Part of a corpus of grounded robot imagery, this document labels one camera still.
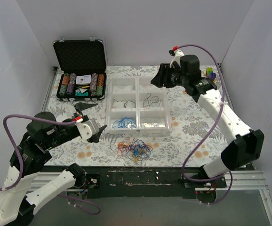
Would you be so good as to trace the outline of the white compartment tray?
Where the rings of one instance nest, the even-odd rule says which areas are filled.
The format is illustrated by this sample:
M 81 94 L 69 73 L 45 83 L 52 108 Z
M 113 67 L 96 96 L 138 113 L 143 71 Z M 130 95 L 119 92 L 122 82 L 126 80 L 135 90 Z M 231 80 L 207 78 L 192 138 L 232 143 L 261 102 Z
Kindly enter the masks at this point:
M 151 84 L 151 77 L 112 78 L 108 84 L 106 132 L 167 136 L 171 122 L 167 90 Z

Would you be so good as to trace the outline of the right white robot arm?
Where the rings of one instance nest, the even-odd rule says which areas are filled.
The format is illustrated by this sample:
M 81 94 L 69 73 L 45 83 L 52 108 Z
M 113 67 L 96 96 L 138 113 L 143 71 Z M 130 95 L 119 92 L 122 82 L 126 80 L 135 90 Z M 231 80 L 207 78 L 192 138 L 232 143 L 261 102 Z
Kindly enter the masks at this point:
M 245 124 L 223 100 L 220 92 L 208 76 L 203 76 L 200 62 L 195 55 L 181 56 L 180 63 L 161 64 L 151 84 L 158 88 L 181 86 L 198 103 L 223 133 L 228 146 L 220 157 L 200 167 L 196 176 L 189 179 L 203 187 L 211 186 L 216 178 L 259 159 L 264 134 Z

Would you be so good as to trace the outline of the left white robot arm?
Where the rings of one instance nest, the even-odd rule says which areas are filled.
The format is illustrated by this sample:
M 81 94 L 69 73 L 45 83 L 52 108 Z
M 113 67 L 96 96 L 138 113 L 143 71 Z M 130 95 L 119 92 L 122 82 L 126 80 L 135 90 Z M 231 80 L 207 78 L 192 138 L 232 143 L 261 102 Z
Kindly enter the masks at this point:
M 98 143 L 104 127 L 83 111 L 92 104 L 79 102 L 74 115 L 57 122 L 53 113 L 41 112 L 30 117 L 26 133 L 10 159 L 8 174 L 0 188 L 0 226 L 27 226 L 36 213 L 50 200 L 69 188 L 83 192 L 98 188 L 100 176 L 88 174 L 74 163 L 53 180 L 33 192 L 29 192 L 33 180 L 51 159 L 50 150 L 80 137 L 90 143 Z

